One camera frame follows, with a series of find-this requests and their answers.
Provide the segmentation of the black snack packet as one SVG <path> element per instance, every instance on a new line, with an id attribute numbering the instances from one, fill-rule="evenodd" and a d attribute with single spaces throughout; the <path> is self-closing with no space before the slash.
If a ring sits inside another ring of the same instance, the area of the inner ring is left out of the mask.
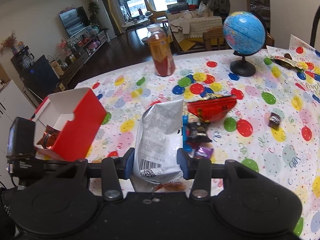
<path id="1" fill-rule="evenodd" d="M 190 143 L 205 143 L 212 142 L 212 140 L 207 135 L 209 123 L 206 122 L 191 122 L 188 124 L 189 135 L 187 137 L 187 142 Z"/>

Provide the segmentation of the white snack bag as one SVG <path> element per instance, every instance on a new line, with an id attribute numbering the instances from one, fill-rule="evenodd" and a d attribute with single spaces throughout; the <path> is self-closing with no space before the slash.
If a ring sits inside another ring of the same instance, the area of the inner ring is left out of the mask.
<path id="1" fill-rule="evenodd" d="M 167 184 L 182 178 L 177 150 L 183 147 L 184 99 L 160 102 L 142 115 L 136 136 L 133 174 L 153 184 Z"/>

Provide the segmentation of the red yellow snack bag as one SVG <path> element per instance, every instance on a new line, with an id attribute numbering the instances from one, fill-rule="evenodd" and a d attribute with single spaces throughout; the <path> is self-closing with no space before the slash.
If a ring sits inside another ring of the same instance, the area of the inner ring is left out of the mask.
<path id="1" fill-rule="evenodd" d="M 204 122 L 220 121 L 236 105 L 234 95 L 206 94 L 202 100 L 187 103 L 189 113 Z"/>

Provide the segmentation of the small dark candy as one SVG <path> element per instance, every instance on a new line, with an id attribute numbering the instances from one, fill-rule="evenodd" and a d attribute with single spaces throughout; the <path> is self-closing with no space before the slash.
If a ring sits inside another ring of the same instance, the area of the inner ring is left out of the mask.
<path id="1" fill-rule="evenodd" d="M 277 113 L 271 112 L 268 119 L 268 126 L 272 129 L 278 130 L 280 128 L 281 117 Z"/>

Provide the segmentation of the clear orange snack packet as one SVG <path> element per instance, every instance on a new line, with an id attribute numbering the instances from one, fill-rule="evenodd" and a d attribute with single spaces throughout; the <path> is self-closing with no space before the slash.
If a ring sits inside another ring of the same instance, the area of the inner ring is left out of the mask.
<path id="1" fill-rule="evenodd" d="M 160 184 L 153 189 L 153 192 L 184 192 L 186 186 L 182 182 Z"/>

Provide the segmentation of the blue cookie packet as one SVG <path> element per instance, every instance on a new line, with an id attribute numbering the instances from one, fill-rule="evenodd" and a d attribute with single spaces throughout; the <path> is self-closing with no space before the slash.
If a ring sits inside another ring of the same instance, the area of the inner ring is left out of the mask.
<path id="1" fill-rule="evenodd" d="M 186 152 L 192 152 L 192 148 L 191 146 L 187 143 L 187 129 L 188 129 L 188 116 L 187 115 L 183 115 L 182 116 L 182 137 L 183 137 L 183 149 Z"/>

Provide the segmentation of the brown foil snack bag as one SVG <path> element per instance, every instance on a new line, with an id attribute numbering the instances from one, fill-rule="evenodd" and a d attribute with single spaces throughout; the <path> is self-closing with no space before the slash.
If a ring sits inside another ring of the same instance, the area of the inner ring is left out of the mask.
<path id="1" fill-rule="evenodd" d="M 41 145 L 45 149 L 51 149 L 55 144 L 57 137 L 60 134 L 60 130 L 47 125 L 43 133 L 42 138 L 37 142 L 37 145 Z"/>

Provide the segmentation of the purple candy wrapper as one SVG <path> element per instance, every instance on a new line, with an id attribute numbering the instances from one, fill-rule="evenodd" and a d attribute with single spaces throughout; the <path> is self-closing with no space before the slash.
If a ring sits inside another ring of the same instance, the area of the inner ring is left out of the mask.
<path id="1" fill-rule="evenodd" d="M 211 159 L 211 157 L 213 156 L 213 153 L 214 153 L 213 148 L 199 146 L 195 149 L 194 158 L 196 158 L 196 159 L 201 159 L 201 158 Z"/>

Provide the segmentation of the white cabinet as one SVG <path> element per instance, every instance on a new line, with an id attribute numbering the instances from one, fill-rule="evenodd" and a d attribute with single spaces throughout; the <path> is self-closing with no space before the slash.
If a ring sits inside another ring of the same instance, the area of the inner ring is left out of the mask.
<path id="1" fill-rule="evenodd" d="M 7 144 L 9 130 L 17 116 L 30 119 L 35 108 L 23 95 L 13 80 L 8 81 L 1 89 L 1 183 L 11 188 L 12 182 L 7 168 Z"/>

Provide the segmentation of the red cardboard box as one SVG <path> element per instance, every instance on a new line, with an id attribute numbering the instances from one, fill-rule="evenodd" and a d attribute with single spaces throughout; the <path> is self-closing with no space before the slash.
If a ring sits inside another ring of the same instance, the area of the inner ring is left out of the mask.
<path id="1" fill-rule="evenodd" d="M 31 119 L 35 122 L 36 156 L 65 161 L 84 159 L 105 116 L 106 110 L 91 88 L 48 95 Z M 54 143 L 45 148 L 39 142 L 47 126 L 59 134 Z"/>

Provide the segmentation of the dark wrapper near lamp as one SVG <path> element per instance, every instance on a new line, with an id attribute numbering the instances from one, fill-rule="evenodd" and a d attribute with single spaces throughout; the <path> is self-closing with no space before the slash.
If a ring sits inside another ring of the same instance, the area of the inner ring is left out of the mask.
<path id="1" fill-rule="evenodd" d="M 300 72 L 303 71 L 301 65 L 298 62 L 293 61 L 289 53 L 285 53 L 284 56 L 270 56 L 270 59 L 274 61 L 276 64 L 287 69 L 295 69 Z"/>

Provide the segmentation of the blue desk globe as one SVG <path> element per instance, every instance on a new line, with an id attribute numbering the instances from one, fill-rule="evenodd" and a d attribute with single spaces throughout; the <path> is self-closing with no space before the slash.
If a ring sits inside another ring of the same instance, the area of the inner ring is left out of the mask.
<path id="1" fill-rule="evenodd" d="M 231 72 L 243 77 L 253 76 L 256 68 L 246 57 L 259 52 L 266 43 L 267 30 L 263 22 L 251 12 L 233 12 L 223 23 L 223 36 L 234 55 L 241 57 L 231 62 Z"/>

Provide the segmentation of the sofa with cream cover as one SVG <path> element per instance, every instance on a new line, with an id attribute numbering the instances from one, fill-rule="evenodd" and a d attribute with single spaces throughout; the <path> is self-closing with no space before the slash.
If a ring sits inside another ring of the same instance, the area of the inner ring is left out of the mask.
<path id="1" fill-rule="evenodd" d="M 209 29 L 222 27 L 221 16 L 213 15 L 211 9 L 201 1 L 196 10 L 182 10 L 172 13 L 167 10 L 172 39 L 183 52 L 189 51 L 195 44 L 203 44 L 203 33 Z"/>

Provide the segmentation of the round coffee table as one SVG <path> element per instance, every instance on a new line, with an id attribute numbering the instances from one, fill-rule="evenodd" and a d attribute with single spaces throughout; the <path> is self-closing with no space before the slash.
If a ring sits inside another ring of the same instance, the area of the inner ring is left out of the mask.
<path id="1" fill-rule="evenodd" d="M 124 23 L 121 27 L 125 31 L 126 41 L 129 44 L 129 30 L 134 30 L 137 33 L 137 28 L 146 27 L 150 23 L 150 19 L 148 17 L 142 18 L 140 20 L 133 20 L 131 22 Z"/>

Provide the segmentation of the wall television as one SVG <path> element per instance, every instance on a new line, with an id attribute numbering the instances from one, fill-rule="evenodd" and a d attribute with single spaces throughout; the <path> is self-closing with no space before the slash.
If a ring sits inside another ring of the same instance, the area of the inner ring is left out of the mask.
<path id="1" fill-rule="evenodd" d="M 84 7 L 77 7 L 59 14 L 59 18 L 69 38 L 83 31 L 90 25 Z"/>

